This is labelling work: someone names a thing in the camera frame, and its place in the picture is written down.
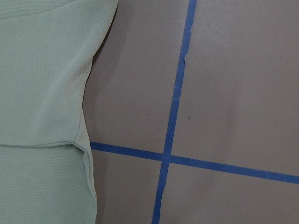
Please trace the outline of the olive green long-sleeve shirt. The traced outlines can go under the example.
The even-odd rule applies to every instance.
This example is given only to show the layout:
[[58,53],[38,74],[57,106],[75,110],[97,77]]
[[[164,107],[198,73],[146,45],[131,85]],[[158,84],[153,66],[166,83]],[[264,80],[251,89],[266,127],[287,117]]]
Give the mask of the olive green long-sleeve shirt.
[[95,223],[82,103],[117,6],[115,0],[1,1],[1,223]]

